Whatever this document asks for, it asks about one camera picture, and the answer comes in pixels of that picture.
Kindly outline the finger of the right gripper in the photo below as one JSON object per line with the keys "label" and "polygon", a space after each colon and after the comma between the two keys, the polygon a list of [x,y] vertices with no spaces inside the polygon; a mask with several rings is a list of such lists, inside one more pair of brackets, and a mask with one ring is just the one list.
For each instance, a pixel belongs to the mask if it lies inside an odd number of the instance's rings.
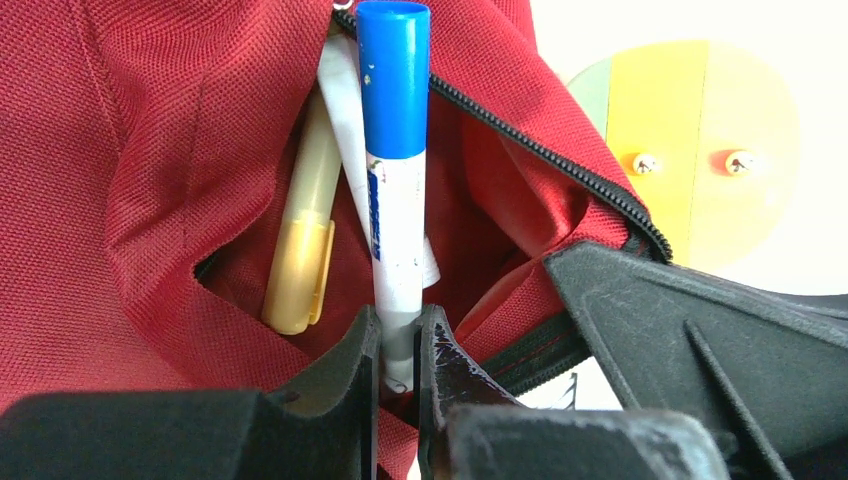
{"label": "finger of the right gripper", "polygon": [[689,415],[735,479],[847,475],[847,300],[766,292],[593,243],[546,269],[621,405]]}

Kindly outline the white cylinder with coloured disc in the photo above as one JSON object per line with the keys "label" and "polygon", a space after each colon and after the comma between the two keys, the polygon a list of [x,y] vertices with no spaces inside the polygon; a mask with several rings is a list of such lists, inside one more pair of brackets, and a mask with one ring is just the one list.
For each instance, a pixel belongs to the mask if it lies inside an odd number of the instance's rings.
{"label": "white cylinder with coloured disc", "polygon": [[800,120],[782,75],[709,40],[619,51],[568,84],[619,161],[675,261],[718,274],[784,215]]}

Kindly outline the green white glue stick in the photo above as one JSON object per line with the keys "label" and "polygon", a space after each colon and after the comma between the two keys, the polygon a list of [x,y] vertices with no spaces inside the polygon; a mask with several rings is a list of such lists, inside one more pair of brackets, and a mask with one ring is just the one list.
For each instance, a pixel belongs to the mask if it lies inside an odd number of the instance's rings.
{"label": "green white glue stick", "polygon": [[317,80],[366,247],[370,248],[365,135],[356,42],[341,33],[329,35],[322,49]]}

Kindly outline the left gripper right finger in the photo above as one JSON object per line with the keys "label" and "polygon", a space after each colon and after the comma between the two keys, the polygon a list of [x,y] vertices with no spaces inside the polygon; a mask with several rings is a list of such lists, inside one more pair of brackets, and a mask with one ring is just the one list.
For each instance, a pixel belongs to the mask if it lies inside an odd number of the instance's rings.
{"label": "left gripper right finger", "polygon": [[438,306],[418,319],[418,462],[424,479],[726,479],[705,427],[662,410],[522,405],[457,343]]}

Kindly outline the red backpack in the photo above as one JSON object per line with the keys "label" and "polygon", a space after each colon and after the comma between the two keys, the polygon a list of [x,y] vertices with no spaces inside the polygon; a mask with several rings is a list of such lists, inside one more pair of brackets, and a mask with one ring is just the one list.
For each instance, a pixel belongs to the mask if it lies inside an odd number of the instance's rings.
{"label": "red backpack", "polygon": [[[430,300],[488,357],[554,312],[542,254],[671,256],[537,53],[525,1],[433,1]],[[258,309],[327,1],[1,5],[1,403],[52,390],[261,387],[369,296],[341,227],[325,316],[294,344]]]}

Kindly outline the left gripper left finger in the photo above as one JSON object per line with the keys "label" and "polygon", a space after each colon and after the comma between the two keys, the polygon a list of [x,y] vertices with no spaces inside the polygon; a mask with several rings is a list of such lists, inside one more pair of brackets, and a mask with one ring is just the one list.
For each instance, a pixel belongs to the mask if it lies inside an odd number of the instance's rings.
{"label": "left gripper left finger", "polygon": [[380,326],[279,389],[52,393],[1,418],[5,479],[372,479]]}

